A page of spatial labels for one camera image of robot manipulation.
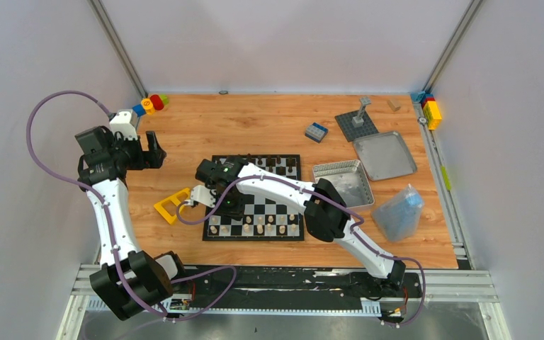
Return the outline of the black white chessboard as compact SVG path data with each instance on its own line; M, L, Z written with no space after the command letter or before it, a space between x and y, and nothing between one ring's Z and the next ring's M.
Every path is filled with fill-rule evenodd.
M299 154L243 154L242 159L250 163L255 164L257 167L267 170L271 173L285 176L291 180L300 180L302 178L301 159ZM304 222L302 215L292 208L288 208L287 205L277 203L274 200L263 197L262 195L243 194L246 204L244 209L244 216L241 219L233 219L227 216L219 216L216 213L212 216L218 217L218 225L214 225L218 228L220 233L220 227L227 225L230 228L229 236L220 236L210 234L210 218L209 217L203 223L203 240L204 241L302 241L305 239ZM289 215L295 214L296 221L291 223ZM262 224L264 228L264 234L258 235L256 233L255 219L257 215L263 215L265 222ZM266 235L266 216L274 215L276 227L276 233L274 235ZM278 216L285 216L285 223L281 224L278 221ZM242 226L245 223L245 217L251 216L252 218L252 236L242 236ZM299 235L290 235L290 226L296 224L299 228ZM286 226L286 235L278 234L278 227L280 225Z

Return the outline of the metal tin box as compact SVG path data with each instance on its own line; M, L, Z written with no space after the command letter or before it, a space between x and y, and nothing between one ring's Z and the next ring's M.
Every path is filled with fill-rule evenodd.
M314 181L326 179L333 184L346 207L356 212L370 210L375 199L360 160L338 161L314 165Z

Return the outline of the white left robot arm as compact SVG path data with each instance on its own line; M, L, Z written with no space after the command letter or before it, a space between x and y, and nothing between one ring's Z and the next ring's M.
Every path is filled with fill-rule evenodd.
M126 137L105 126L76 134L83 154L78 174L91 201L101 240L100 270L89 277L97 296L120 320L152 308L183 291L188 273L172 251L152 257L135 238L128 206L129 170L158 169L166 158L153 131L146 133L147 150L139 137Z

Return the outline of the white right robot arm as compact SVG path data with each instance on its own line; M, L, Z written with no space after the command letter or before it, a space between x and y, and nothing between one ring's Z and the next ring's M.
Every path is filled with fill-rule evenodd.
M395 295L404 287L406 266L402 260L378 246L361 228L364 219L348 209L328 180L305 182L266 171L241 157L228 157L217 164L202 160L195 177L200 185L191 190L190 205L201 203L211 213L242 211L245 195L261 196L301 214L307 232L315 239L333 242L358 259L376 278L378 290Z

